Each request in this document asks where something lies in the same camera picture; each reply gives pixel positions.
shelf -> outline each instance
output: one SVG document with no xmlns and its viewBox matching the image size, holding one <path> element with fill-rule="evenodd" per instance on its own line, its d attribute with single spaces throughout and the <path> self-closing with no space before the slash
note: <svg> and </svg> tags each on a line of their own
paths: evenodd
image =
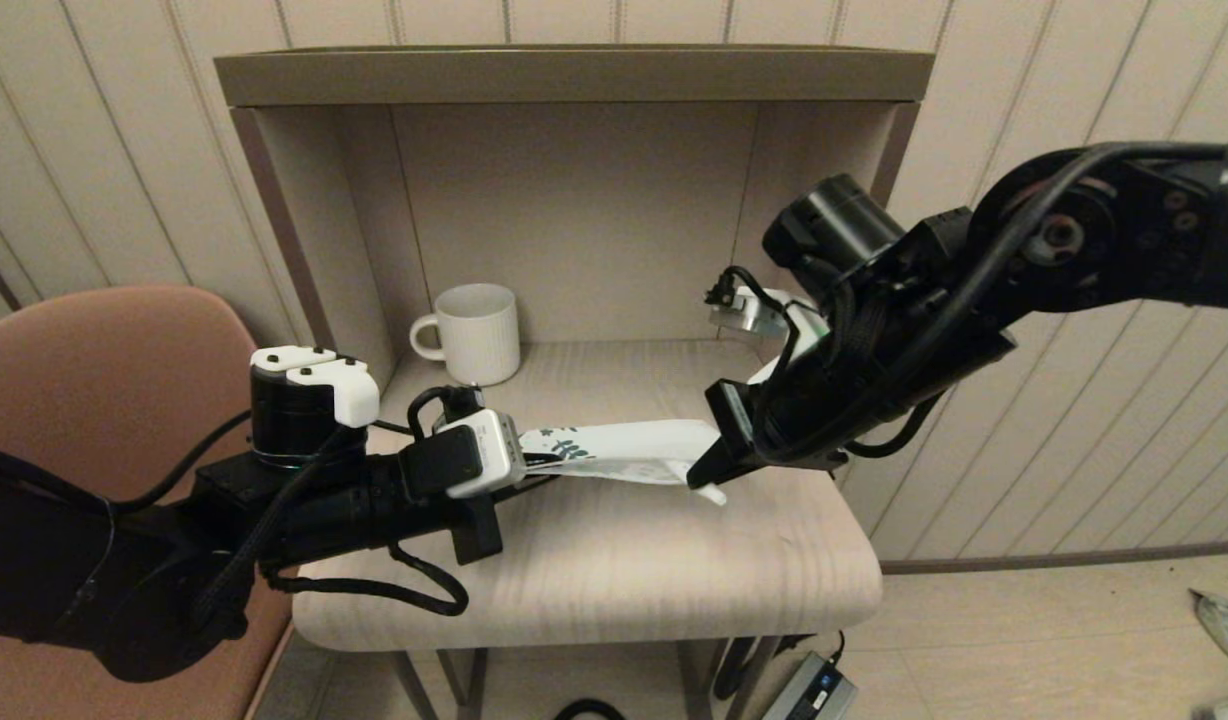
<svg viewBox="0 0 1228 720">
<path fill-rule="evenodd" d="M 524 348 L 521 372 L 485 396 L 521 430 L 710 420 L 704 388 L 759 365 L 739 342 L 546 343 Z M 405 358 L 382 414 L 398 420 L 414 393 L 448 382 L 440 365 Z M 372 434 L 376 451 L 408 442 Z M 718 507 L 684 488 L 562 478 L 499 506 L 501 555 L 459 568 L 447 533 L 405 543 L 467 586 L 465 616 L 301 593 L 293 620 L 323 648 L 387 651 L 820 633 L 876 612 L 880 569 L 833 479 L 779 468 L 723 488 L 729 503 Z M 427 587 L 384 550 L 314 562 L 302 574 Z"/>
<path fill-rule="evenodd" d="M 227 104 L 879 100 L 935 55 L 820 45 L 322 47 L 217 58 Z"/>
</svg>

shelf top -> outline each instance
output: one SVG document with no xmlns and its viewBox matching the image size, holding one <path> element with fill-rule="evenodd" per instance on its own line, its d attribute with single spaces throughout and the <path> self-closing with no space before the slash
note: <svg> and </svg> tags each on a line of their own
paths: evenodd
<svg viewBox="0 0 1228 720">
<path fill-rule="evenodd" d="M 373 45 L 226 55 L 227 104 L 914 102 L 935 55 L 823 45 Z"/>
</svg>

baseboard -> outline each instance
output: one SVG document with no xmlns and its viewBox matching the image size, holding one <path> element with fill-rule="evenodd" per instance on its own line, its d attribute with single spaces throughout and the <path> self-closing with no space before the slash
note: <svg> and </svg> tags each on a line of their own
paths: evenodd
<svg viewBox="0 0 1228 720">
<path fill-rule="evenodd" d="M 885 575 L 926 573 L 982 573 L 989 570 L 1034 570 L 1038 568 L 1074 568 L 1106 565 L 1111 562 L 1173 560 L 1178 557 L 1228 555 L 1228 542 L 1181 544 L 1175 547 L 1135 547 L 1130 550 L 1068 552 L 1062 555 L 958 557 L 952 560 L 880 562 Z"/>
</svg>

mug handle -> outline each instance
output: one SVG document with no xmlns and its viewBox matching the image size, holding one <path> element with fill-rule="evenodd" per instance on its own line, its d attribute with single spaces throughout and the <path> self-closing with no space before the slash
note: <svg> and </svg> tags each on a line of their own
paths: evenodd
<svg viewBox="0 0 1228 720">
<path fill-rule="evenodd" d="M 426 346 L 421 342 L 418 342 L 418 333 L 422 328 L 435 327 L 436 315 L 424 315 L 422 318 L 415 319 L 413 326 L 409 326 L 409 345 L 414 348 L 418 355 L 426 360 L 440 360 L 445 362 L 445 350 L 438 346 Z"/>
</svg>

tile floor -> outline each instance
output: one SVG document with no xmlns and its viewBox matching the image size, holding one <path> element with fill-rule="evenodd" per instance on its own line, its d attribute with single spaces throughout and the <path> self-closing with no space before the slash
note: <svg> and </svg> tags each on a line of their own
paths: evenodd
<svg viewBox="0 0 1228 720">
<path fill-rule="evenodd" d="M 1185 719 L 1228 695 L 1228 660 L 1191 612 L 1187 589 L 1228 597 L 1228 557 L 885 579 L 873 620 L 847 630 L 842 671 L 860 688 L 852 720 Z M 812 638 L 775 659 L 759 718 Z M 435 655 L 418 672 L 441 718 L 453 698 Z M 550 720 L 577 697 L 628 720 L 684 720 L 672 644 L 512 648 L 490 652 L 485 720 Z M 716 718 L 723 705 L 713 705 Z M 258 720 L 413 720 L 387 656 L 340 655 L 295 639 Z"/>
</svg>

